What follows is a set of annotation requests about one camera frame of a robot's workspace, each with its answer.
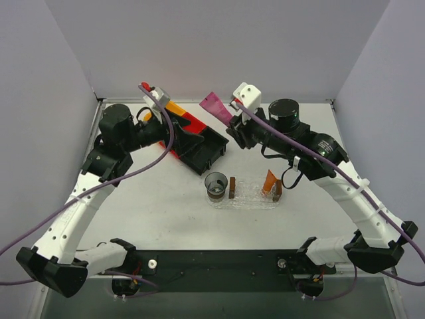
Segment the pink toothpaste tube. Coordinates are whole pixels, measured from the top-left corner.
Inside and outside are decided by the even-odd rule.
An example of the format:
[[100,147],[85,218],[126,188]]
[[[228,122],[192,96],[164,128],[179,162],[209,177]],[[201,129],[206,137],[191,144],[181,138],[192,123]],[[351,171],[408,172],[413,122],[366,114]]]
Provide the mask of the pink toothpaste tube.
[[227,110],[221,99],[210,92],[200,103],[199,106],[223,123],[226,127],[230,126],[232,114]]

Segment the orange toothpaste tube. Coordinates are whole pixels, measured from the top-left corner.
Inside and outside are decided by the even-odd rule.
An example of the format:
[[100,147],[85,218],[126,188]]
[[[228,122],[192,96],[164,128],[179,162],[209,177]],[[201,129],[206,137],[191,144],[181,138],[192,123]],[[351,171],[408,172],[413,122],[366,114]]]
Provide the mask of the orange toothpaste tube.
[[266,178],[264,180],[263,186],[262,186],[262,194],[263,195],[268,195],[273,186],[275,185],[275,183],[277,182],[277,177],[272,173],[272,171],[269,169],[267,174],[266,174]]

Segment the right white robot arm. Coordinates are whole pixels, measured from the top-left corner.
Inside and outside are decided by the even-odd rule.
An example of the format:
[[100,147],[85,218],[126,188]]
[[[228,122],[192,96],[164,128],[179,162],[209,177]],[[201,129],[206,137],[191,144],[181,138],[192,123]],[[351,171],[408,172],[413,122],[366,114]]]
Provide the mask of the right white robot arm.
[[396,266],[418,227],[393,215],[356,172],[347,152],[328,134],[314,132],[299,119],[299,104],[279,99],[268,110],[257,108],[230,119],[226,130],[242,149],[261,145],[271,149],[265,158],[282,158],[300,177],[322,188],[357,226],[352,235],[321,239],[312,237],[302,247],[311,263],[351,263],[371,273]]

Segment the glass cup with brown band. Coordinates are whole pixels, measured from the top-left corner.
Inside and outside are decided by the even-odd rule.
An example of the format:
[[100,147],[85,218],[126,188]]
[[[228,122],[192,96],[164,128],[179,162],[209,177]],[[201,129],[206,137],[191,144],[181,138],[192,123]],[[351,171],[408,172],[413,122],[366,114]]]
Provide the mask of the glass cup with brown band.
[[221,201],[226,193],[228,179],[221,172],[212,172],[205,177],[207,196],[211,201]]

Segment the clear holder with wooden ends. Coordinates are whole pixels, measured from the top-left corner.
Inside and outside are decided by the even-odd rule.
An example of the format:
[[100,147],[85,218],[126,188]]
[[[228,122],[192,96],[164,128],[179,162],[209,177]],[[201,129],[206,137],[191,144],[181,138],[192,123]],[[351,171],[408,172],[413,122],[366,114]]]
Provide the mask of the clear holder with wooden ends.
[[231,177],[228,198],[237,203],[278,203],[283,193],[282,182],[271,182],[264,190],[265,179],[261,177]]

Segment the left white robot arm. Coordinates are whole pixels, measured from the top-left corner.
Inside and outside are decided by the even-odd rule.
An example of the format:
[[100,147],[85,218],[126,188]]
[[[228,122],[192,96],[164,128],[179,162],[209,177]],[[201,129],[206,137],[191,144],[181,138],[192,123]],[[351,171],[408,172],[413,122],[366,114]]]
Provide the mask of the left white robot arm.
[[16,256],[32,279],[67,298],[94,274],[115,268],[125,274],[135,268],[135,246],[122,239],[77,250],[100,206],[131,167],[131,153],[163,142],[170,143],[176,154],[185,154],[204,141],[201,133],[206,126],[175,106],[138,120],[126,105],[114,104],[104,110],[98,127],[100,134],[64,209],[32,247],[21,248]]

